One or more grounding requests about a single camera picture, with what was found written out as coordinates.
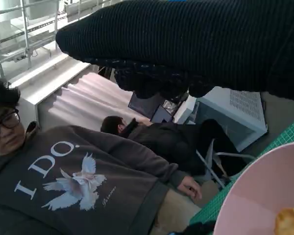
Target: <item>window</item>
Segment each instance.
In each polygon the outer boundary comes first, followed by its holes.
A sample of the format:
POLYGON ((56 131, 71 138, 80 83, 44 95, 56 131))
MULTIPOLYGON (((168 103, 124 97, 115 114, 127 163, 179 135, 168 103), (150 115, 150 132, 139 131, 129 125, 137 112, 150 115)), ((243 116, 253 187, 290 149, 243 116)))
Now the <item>window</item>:
POLYGON ((58 29, 122 0, 0 0, 0 79, 15 81, 59 55, 58 29))

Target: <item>grid pattern mat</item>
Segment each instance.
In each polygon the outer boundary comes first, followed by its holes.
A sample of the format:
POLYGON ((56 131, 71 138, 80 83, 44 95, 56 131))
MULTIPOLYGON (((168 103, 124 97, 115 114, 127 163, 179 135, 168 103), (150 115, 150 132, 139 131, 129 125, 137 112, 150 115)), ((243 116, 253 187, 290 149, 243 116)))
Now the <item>grid pattern mat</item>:
MULTIPOLYGON (((288 127, 274 142, 272 142, 261 154, 267 153, 268 151, 281 146, 286 143, 294 142, 294 123, 288 127)), ((205 223, 209 220, 216 220, 225 200, 225 197, 229 193, 235 181, 238 179, 239 175, 228 184, 220 193, 218 193, 214 199, 212 199, 207 205, 192 219, 191 223, 202 222, 205 223)))

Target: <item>monitor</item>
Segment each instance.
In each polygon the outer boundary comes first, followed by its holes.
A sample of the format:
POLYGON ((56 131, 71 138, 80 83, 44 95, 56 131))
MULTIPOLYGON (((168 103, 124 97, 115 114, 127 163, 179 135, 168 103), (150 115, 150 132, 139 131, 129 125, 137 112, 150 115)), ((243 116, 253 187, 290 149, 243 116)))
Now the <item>monitor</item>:
POLYGON ((135 93, 133 93, 128 107, 137 113, 151 119, 157 111, 159 105, 163 105, 164 102, 165 99, 162 98, 159 94, 156 94, 148 99, 139 99, 135 93))
POLYGON ((172 121, 171 114, 162 106, 159 105, 158 109, 156 110, 155 114, 151 118, 152 123, 164 123, 172 121))

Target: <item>dove graphic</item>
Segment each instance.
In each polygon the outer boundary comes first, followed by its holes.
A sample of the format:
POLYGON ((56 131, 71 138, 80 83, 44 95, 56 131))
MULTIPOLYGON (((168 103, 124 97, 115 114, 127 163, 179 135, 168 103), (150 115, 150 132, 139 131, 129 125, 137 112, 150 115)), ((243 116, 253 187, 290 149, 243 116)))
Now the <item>dove graphic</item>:
POLYGON ((56 197, 45 204, 49 210, 55 211, 60 208, 70 207, 79 202, 81 210, 93 209, 99 195, 96 191, 105 180, 104 175, 96 175, 96 161, 93 154, 83 158, 82 170, 73 173, 71 177, 64 170, 60 169, 64 178, 56 178, 55 182, 43 184, 47 191, 65 191, 61 196, 56 197))

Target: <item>metal railing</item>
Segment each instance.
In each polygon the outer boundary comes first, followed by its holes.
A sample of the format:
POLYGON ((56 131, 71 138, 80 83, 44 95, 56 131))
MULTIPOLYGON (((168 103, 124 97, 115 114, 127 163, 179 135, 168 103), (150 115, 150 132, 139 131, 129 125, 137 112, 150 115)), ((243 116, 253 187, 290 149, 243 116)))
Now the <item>metal railing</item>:
MULTIPOLYGON (((100 3, 99 3, 99 0, 96 0, 96 2, 97 2, 96 3, 96 7, 102 5, 102 4, 106 3, 106 2, 110 2, 110 5, 112 4, 112 0, 103 0, 100 3)), ((81 17, 80 17, 80 14, 81 14, 81 4, 82 4, 82 0, 79 0, 79 2, 78 2, 78 13, 77 13, 77 19, 78 20, 81 19, 81 17)), ((12 35, 10 37, 1 39, 0 40, 0 43, 6 42, 6 41, 9 41, 9 40, 11 40, 13 38, 16 38, 16 37, 19 37, 19 36, 24 35, 24 38, 25 38, 25 48, 22 48, 20 50, 17 50, 12 55, 7 56, 7 57, 5 57, 3 59, 0 59, 0 76, 1 76, 1 79, 5 79, 4 71, 3 71, 3 68, 2 68, 2 63, 6 62, 6 61, 10 61, 11 59, 13 59, 15 57, 18 57, 18 56, 20 56, 22 54, 25 54, 27 56, 27 65, 28 65, 27 67, 28 67, 28 69, 30 69, 31 68, 31 52, 34 51, 35 49, 39 48, 39 47, 42 47, 46 43, 49 43, 49 42, 54 41, 55 35, 56 35, 57 31, 58 31, 58 21, 67 17, 67 15, 66 16, 63 16, 63 17, 60 17, 60 18, 58 17, 59 0, 42 0, 42 1, 34 2, 34 3, 29 3, 29 4, 25 4, 25 0, 20 0, 20 6, 15 6, 15 7, 7 8, 7 9, 4 9, 4 10, 0 10, 0 14, 12 12, 12 11, 17 11, 17 10, 21 10, 22 11, 24 32, 18 32, 18 33, 14 34, 14 35, 12 35), (29 43, 29 40, 28 40, 29 39, 28 33, 29 32, 32 32, 34 30, 37 30, 40 27, 45 26, 46 23, 44 23, 42 25, 39 25, 37 27, 28 29, 27 20, 26 20, 27 15, 26 15, 26 10, 25 9, 28 8, 28 7, 37 6, 37 5, 40 5, 40 4, 43 4, 43 3, 46 3, 46 2, 51 2, 51 1, 53 1, 53 2, 55 1, 56 7, 55 7, 54 20, 53 21, 50 21, 48 24, 54 23, 54 34, 51 34, 50 36, 48 36, 47 38, 45 38, 43 40, 40 40, 38 42, 35 42, 35 43, 30 44, 29 43)), ((55 42, 55 50, 56 50, 56 52, 58 51, 58 45, 57 45, 56 42, 55 42)))

